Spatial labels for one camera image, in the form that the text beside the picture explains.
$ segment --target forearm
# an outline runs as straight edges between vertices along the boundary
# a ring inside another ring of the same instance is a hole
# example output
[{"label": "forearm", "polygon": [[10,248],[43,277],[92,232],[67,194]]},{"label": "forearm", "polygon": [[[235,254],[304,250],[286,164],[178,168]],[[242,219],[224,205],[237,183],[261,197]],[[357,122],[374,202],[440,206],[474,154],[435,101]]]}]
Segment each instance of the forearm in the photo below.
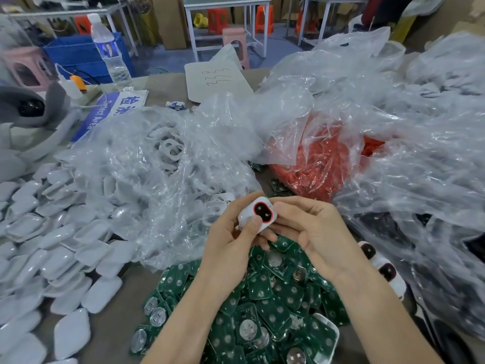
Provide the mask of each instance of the forearm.
[{"label": "forearm", "polygon": [[221,304],[210,290],[208,277],[198,274],[142,364],[199,363]]},{"label": "forearm", "polygon": [[372,364],[443,364],[370,263],[352,279],[337,282],[336,289]]}]

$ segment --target paper sign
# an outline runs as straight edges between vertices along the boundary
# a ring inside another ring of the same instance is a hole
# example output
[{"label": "paper sign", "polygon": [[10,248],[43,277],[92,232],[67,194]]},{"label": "paper sign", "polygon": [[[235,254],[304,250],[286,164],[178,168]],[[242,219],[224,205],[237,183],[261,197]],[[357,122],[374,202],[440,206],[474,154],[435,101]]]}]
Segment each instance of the paper sign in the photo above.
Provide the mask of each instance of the paper sign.
[{"label": "paper sign", "polygon": [[122,115],[132,109],[139,109],[145,105],[149,91],[128,91],[107,93],[102,95],[94,107],[71,138],[72,142],[80,140],[84,134],[94,128],[97,123],[103,121],[108,116]]},{"label": "paper sign", "polygon": [[192,102],[201,103],[214,93],[228,92],[246,97],[252,88],[232,61],[192,62],[185,65],[187,94]]}]

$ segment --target blue label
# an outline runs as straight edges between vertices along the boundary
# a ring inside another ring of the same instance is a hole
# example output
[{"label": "blue label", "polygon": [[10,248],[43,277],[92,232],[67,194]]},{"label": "blue label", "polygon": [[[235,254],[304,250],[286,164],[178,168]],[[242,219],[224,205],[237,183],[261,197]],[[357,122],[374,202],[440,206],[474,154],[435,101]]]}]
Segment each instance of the blue label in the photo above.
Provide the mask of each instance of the blue label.
[{"label": "blue label", "polygon": [[103,121],[106,117],[108,117],[118,96],[119,96],[119,92],[107,93],[106,94],[107,100],[105,99],[104,95],[101,96],[97,102],[97,105],[100,105],[100,106],[94,107],[89,112],[88,116],[86,117],[86,120],[82,122],[81,127],[78,129],[76,134],[74,134],[74,136],[71,138],[71,141],[77,142],[90,129],[94,128],[97,123]]},{"label": "blue label", "polygon": [[118,57],[119,50],[116,42],[95,42],[94,43],[100,52],[100,55],[103,59],[110,59],[112,57]]}]

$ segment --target human arm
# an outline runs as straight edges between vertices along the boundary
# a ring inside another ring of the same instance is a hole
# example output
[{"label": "human arm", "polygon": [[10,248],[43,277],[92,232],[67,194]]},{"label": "human arm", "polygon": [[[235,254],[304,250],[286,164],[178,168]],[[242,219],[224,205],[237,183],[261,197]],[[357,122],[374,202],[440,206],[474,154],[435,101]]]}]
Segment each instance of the human arm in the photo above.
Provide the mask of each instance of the human arm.
[{"label": "human arm", "polygon": [[333,205],[299,196],[271,201],[278,218],[270,228],[296,240],[333,283],[372,364],[443,364]]},{"label": "human arm", "polygon": [[210,325],[222,303],[243,279],[249,249],[261,243],[261,217],[255,216],[243,231],[235,230],[237,216],[262,193],[232,202],[210,227],[200,269],[161,330],[142,364],[199,363]]}]

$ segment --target blue plastic crate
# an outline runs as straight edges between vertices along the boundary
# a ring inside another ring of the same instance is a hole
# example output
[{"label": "blue plastic crate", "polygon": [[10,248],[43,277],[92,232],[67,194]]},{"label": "blue plastic crate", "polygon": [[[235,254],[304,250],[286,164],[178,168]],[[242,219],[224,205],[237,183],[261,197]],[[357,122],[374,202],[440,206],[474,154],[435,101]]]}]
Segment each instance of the blue plastic crate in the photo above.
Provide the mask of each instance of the blue plastic crate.
[{"label": "blue plastic crate", "polygon": [[[133,63],[131,62],[130,56],[128,56],[128,59],[126,58],[126,56],[123,56],[123,61],[125,62],[126,67],[128,68],[128,71],[131,74],[131,77],[135,78],[136,77],[135,68],[133,66]],[[112,79],[108,73],[108,68],[106,67],[106,64],[104,63],[104,61],[80,63],[75,65],[65,65],[63,67],[68,72],[75,74],[83,78],[84,80],[87,80],[91,84],[112,83]],[[67,72],[65,72],[64,70],[60,70],[60,72],[62,75],[64,75],[64,77],[66,77],[67,79],[69,78],[69,74]],[[85,73],[88,73],[89,75],[94,77],[97,81],[92,79]]]},{"label": "blue plastic crate", "polygon": [[[129,57],[129,55],[123,36],[119,32],[113,35],[125,60],[125,56]],[[57,38],[47,46],[44,46],[44,51],[51,58],[52,62],[56,62],[62,66],[102,61],[100,53],[93,43],[93,39],[88,35]]]}]

